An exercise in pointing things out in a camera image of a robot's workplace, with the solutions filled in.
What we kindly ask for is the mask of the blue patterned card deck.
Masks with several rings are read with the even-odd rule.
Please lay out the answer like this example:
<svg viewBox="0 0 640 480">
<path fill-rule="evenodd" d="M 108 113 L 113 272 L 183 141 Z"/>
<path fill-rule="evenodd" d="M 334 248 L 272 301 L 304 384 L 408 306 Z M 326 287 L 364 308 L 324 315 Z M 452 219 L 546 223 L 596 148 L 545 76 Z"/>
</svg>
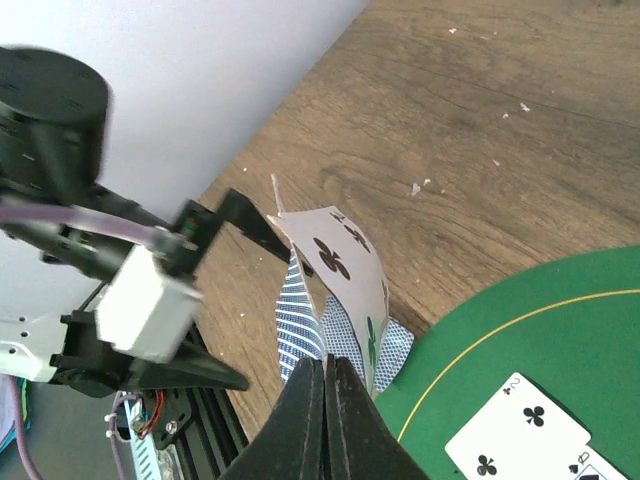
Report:
<svg viewBox="0 0 640 480">
<path fill-rule="evenodd" d="M 321 360 L 328 354 L 349 359 L 358 375 L 364 375 L 362 355 L 346 312 L 337 299 L 330 296 L 322 317 L 314 315 L 311 297 L 295 253 L 290 255 L 288 271 L 276 301 L 275 320 L 280 378 L 283 383 L 289 380 L 300 359 Z M 376 391 L 384 391 L 398 375 L 413 342 L 413 333 L 394 319 L 389 320 L 375 369 Z"/>
</svg>

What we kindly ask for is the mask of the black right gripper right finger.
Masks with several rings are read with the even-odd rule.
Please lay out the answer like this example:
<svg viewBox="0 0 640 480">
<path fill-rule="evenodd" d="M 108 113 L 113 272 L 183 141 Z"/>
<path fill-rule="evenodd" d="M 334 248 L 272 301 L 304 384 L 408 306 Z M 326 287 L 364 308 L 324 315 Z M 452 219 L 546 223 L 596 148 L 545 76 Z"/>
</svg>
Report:
<svg viewBox="0 0 640 480">
<path fill-rule="evenodd" d="M 346 358 L 330 355 L 324 380 L 326 479 L 425 479 L 391 434 Z"/>
</svg>

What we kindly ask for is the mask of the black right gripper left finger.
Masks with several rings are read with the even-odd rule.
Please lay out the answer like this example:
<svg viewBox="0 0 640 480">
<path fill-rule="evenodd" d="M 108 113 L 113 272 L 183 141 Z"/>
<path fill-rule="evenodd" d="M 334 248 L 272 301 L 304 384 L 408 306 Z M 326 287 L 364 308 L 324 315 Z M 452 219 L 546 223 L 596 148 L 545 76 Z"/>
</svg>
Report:
<svg viewBox="0 0 640 480">
<path fill-rule="evenodd" d="M 324 430 L 324 370 L 300 360 L 266 423 L 224 479 L 319 479 Z"/>
</svg>

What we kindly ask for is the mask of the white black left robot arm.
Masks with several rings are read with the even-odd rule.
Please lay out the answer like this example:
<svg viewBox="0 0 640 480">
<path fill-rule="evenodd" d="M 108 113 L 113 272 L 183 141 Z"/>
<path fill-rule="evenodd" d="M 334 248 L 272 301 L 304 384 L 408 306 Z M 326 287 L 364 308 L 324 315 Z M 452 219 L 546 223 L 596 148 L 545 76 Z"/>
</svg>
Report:
<svg viewBox="0 0 640 480">
<path fill-rule="evenodd" d="M 196 271 L 232 224 L 281 260 L 289 251 L 229 189 L 165 222 L 99 181 L 110 89 L 87 64 L 36 47 L 1 51 L 1 228 L 105 292 L 93 309 L 1 325 L 1 370 L 102 398 L 119 390 L 244 391 L 248 379 L 188 338 Z"/>
</svg>

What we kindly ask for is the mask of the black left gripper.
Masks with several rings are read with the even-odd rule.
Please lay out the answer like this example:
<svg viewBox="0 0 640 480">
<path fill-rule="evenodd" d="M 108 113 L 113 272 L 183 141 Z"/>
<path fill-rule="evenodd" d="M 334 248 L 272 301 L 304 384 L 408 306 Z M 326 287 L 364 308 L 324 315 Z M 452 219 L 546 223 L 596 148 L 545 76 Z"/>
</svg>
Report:
<svg viewBox="0 0 640 480">
<path fill-rule="evenodd" d="M 74 231 L 58 259 L 107 289 L 89 317 L 67 316 L 64 351 L 53 357 L 57 379 L 87 395 L 97 387 L 246 391 L 242 373 L 189 337 L 203 299 L 195 271 L 222 224 L 217 213 L 190 201 L 171 228 L 181 244 L 149 247 Z"/>
</svg>

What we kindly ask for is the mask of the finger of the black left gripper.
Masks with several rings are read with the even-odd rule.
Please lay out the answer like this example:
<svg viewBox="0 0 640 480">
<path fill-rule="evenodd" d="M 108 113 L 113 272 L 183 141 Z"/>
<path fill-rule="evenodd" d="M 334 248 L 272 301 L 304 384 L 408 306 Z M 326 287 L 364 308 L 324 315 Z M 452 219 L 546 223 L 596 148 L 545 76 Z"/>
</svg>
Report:
<svg viewBox="0 0 640 480">
<path fill-rule="evenodd" d="M 249 197 L 229 188 L 219 204 L 219 215 L 263 250 L 289 263 L 291 249 L 279 238 Z"/>
</svg>

